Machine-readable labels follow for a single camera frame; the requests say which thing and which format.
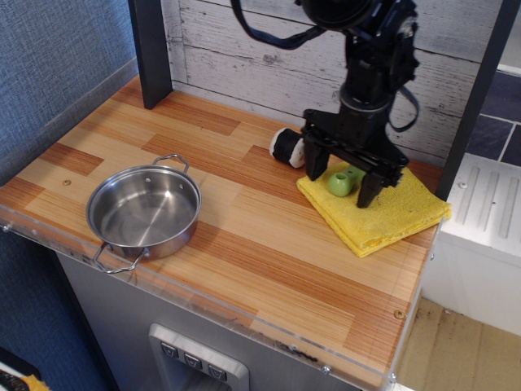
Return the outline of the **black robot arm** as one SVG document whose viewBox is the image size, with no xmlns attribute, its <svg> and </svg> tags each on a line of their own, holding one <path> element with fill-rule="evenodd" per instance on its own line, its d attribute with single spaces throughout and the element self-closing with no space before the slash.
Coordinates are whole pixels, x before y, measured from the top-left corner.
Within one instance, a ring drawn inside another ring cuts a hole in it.
<svg viewBox="0 0 521 391">
<path fill-rule="evenodd" d="M 401 180 L 408 158 L 390 141 L 386 128 L 396 93 L 413 105 L 405 88 L 414 79 L 414 35 L 418 30 L 412 1 L 303 1 L 318 27 L 345 36 L 347 77 L 339 90 L 337 113 L 304 112 L 305 169 L 311 180 L 337 156 L 365 172 L 357 205 L 370 206 L 385 187 Z"/>
</svg>

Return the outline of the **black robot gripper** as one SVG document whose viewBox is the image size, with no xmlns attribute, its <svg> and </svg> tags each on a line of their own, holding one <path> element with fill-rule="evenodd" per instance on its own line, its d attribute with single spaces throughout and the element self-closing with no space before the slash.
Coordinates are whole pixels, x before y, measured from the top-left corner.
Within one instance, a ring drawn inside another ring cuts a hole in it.
<svg viewBox="0 0 521 391">
<path fill-rule="evenodd" d="M 305 110 L 302 136 L 309 179 L 318 179 L 334 155 L 366 172 L 358 208 L 368 208 L 383 187 L 397 186 L 409 161 L 386 134 L 393 103 L 393 97 L 378 103 L 347 97 L 341 99 L 337 113 Z"/>
</svg>

